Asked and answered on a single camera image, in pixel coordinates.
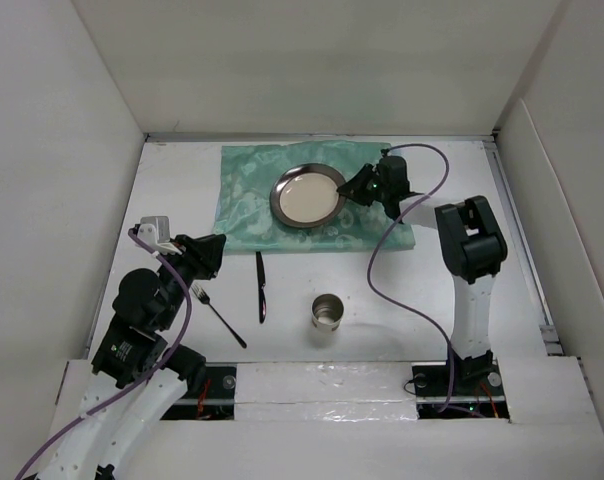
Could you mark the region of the stainless steel plate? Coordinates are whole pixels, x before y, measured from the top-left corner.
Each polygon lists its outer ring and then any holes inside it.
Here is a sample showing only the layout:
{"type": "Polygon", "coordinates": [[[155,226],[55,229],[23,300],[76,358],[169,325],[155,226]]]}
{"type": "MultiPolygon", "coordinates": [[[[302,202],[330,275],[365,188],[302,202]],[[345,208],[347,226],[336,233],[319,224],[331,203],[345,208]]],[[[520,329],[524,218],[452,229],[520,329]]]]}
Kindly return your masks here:
{"type": "Polygon", "coordinates": [[[332,221],[343,209],[346,199],[338,193],[345,183],[335,168],[307,163],[284,172],[269,194],[273,216],[283,225],[311,229],[332,221]]]}

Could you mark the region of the green patterned cloth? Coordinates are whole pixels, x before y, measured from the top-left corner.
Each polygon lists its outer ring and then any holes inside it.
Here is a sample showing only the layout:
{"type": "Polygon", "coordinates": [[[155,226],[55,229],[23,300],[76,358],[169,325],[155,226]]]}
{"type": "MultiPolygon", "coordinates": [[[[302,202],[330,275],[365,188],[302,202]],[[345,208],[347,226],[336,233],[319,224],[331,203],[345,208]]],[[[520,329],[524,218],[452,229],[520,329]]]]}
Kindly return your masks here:
{"type": "Polygon", "coordinates": [[[240,254],[371,251],[391,220],[375,203],[348,201],[337,217],[312,229],[283,225],[272,214],[271,189],[288,170],[307,163],[335,168],[352,178],[379,159],[384,142],[306,141],[288,145],[224,146],[220,193],[213,232],[227,236],[225,251],[240,254]]]}

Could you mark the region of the stainless steel cup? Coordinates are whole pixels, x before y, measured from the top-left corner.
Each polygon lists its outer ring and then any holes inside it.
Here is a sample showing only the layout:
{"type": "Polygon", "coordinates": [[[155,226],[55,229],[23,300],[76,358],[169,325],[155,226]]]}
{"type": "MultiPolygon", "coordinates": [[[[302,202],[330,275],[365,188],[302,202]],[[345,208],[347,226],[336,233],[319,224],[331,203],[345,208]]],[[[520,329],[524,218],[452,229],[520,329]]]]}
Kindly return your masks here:
{"type": "Polygon", "coordinates": [[[337,340],[337,331],[344,315],[342,300],[330,293],[316,297],[311,305],[310,341],[317,348],[328,348],[337,340]]]}

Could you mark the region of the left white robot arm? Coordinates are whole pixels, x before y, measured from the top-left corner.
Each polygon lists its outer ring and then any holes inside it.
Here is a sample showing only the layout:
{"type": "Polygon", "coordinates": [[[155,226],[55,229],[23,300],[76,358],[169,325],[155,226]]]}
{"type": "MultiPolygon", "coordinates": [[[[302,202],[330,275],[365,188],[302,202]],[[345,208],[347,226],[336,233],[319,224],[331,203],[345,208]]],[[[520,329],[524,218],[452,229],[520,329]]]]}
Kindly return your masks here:
{"type": "Polygon", "coordinates": [[[217,276],[226,238],[178,235],[160,245],[141,230],[130,229],[130,238],[161,266],[132,270],[120,281],[78,416],[51,438],[58,448],[38,479],[116,478],[148,428],[206,383],[205,357],[161,334],[181,309],[193,312],[189,289],[217,276]]]}

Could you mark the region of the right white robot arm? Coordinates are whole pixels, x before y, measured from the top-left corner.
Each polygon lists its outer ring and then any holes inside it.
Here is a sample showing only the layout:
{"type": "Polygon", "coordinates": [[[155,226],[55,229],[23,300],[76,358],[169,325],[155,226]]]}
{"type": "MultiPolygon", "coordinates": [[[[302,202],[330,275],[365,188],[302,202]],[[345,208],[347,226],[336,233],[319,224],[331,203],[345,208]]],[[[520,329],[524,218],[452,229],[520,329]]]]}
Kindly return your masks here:
{"type": "Polygon", "coordinates": [[[441,255],[454,284],[453,330],[443,335],[447,344],[443,396],[449,399],[454,392],[468,393],[493,366],[489,340],[491,293],[508,248],[486,197],[455,202],[435,198],[450,173],[449,160],[443,161],[441,180],[428,192],[418,193],[411,190],[405,159],[385,150],[376,165],[364,165],[337,188],[337,193],[361,206],[378,202],[393,220],[374,254],[409,214],[420,225],[437,232],[441,255]]]}

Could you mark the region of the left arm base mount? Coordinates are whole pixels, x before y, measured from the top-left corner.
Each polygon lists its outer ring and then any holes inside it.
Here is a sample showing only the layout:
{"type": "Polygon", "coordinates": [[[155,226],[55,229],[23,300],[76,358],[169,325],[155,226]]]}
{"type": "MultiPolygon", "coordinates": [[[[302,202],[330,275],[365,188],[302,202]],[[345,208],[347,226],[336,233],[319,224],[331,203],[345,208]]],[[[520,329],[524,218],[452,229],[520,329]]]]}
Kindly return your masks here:
{"type": "Polygon", "coordinates": [[[197,393],[187,393],[162,416],[165,421],[226,421],[235,417],[237,365],[207,365],[204,386],[197,393]]]}

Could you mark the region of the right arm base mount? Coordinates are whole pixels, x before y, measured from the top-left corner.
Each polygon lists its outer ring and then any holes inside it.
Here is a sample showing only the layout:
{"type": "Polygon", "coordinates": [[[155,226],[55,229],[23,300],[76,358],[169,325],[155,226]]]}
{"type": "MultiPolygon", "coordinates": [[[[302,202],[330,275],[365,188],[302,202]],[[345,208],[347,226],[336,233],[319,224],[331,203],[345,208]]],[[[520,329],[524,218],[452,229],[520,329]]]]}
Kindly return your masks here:
{"type": "Polygon", "coordinates": [[[510,418],[497,363],[476,378],[456,379],[450,398],[450,375],[444,362],[414,363],[411,373],[403,389],[415,399],[419,420],[510,418]]]}

